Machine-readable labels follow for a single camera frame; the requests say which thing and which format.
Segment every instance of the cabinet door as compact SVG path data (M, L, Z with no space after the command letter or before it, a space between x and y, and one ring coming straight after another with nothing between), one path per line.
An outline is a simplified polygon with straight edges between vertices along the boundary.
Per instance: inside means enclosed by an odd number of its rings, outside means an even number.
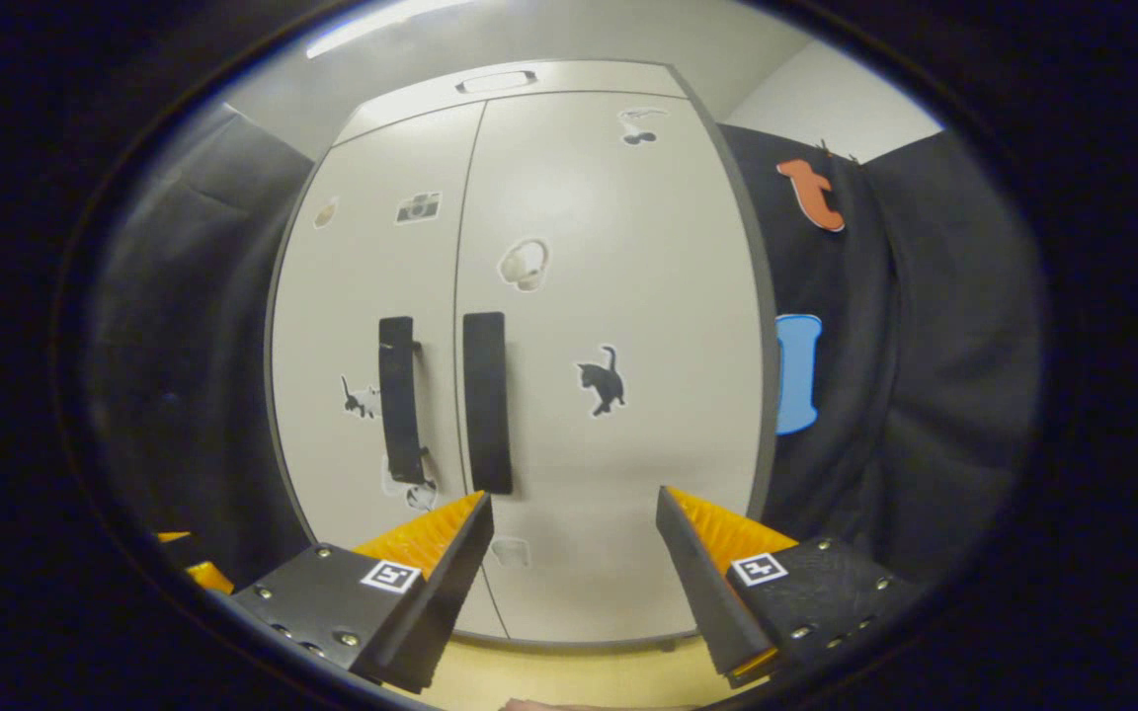
M505 314L514 490L494 503L505 554L486 572L512 638L694 629L655 496L669 485L744 513L777 383L741 205L692 104L489 101L456 297L456 324Z
M378 329L388 316L411 316L421 342L415 408L437 504L464 495L454 279L480 113L480 104L443 109L331 149L290 230L272 306L274 427L290 489L319 540L362 544L423 513L407 495L424 501L428 491L382 473ZM461 626L502 635L480 574L475 589Z

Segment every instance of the white cabinet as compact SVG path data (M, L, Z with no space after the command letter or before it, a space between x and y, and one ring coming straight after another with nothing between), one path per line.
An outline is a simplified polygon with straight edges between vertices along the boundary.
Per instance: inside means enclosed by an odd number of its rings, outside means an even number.
M355 113L304 195L272 305L275 428L314 536L358 544L420 513L380 477L381 319L414 320L438 501L473 489L464 317L500 312L512 491L456 629L692 630L655 491L745 513L778 387L749 206L714 131L659 64L476 69ZM399 206L421 220L397 222Z

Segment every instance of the floor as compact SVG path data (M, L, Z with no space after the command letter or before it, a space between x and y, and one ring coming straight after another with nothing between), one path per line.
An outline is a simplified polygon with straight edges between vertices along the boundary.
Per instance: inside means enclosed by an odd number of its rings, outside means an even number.
M432 685L407 696L446 711L497 711L509 698L659 708L703 706L744 688L733 692L718 676L700 636L682 639L670 652L613 653L518 652L452 639Z

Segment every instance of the orange letter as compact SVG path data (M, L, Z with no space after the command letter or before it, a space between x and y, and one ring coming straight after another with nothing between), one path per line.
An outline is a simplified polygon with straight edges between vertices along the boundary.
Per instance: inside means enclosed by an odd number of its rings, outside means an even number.
M830 210L827 202L823 199L822 191L832 192L832 184L827 183L825 176L816 175L816 172L810 170L810 163L798 159L781 163L775 167L781 171L781 175L790 176L793 180L793 191L798 195L798 205L802 207L802 215L807 216L808 221L827 231L844 229L846 221L842 220L841 213Z

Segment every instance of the sticker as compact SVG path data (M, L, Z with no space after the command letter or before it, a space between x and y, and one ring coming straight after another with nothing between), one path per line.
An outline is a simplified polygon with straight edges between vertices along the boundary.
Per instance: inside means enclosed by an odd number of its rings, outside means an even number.
M393 224L405 225L407 222L435 221L438 218L438 207L442 204L442 192L421 192L414 198L403 199L398 204L397 220Z
M669 111L665 108L627 108L618 113L618 121L622 124L622 143L628 146L652 143L652 141L655 141L655 134L652 131L642 130L640 126L633 124L633 122L648 116L668 115Z
M380 416L380 390L374 386L366 386L365 390L351 392L345 377L340 378L340 386L345 391L345 411L361 419L374 420Z
M578 363L583 390L594 388L595 397L600 399L600 404L591 413L592 417L612 413L613 400L617 400L620 406L626 406L622 377L618 373L618 352L612 346L601 346L600 349L609 353L609 363L604 365Z
M509 249L497 263L497 275L518 291L537 291L547 273L551 249L542 239L523 239Z
M790 572L784 570L784 565L778 564L770 553L760 553L753 557L741 557L740 561L732 561L736 576L749 587L765 584L775 578L782 578Z
M402 563L394 563L389 561L380 561L376 563L374 568L363 576L361 580L363 585L370 585L372 587L378 587L380 589L387 589L389 593L396 593L402 595L406 590L411 589L411 585L415 584L415 576L420 574L420 568L412 568L411 565L403 565Z
M492 537L490 553L504 568L529 568L529 544L519 537L509 535Z
M336 215L336 202L338 202L338 198L333 197L329 199L325 206L320 208L319 214L315 215L315 229L324 229L328 226L328 222L330 222Z
M810 314L785 314L775 319L781 342L781 411L775 433L805 430L819 417L814 407L814 355L823 333L823 321Z
M423 485L417 482L399 482L389 473L389 455L380 456L380 490L385 496L398 498L414 512L432 512L438 502L438 482L424 473Z
M841 231L846 229L846 220L841 213L835 213L827 207L827 200L823 198L823 192L832 192L832 184L825 176L817 174L810 168L810 163L802 159L787 160L775 166L782 176L789 176L793 181L793 192L798 197L798 206L802 207L802 215L808 221L814 222L818 229L827 231Z

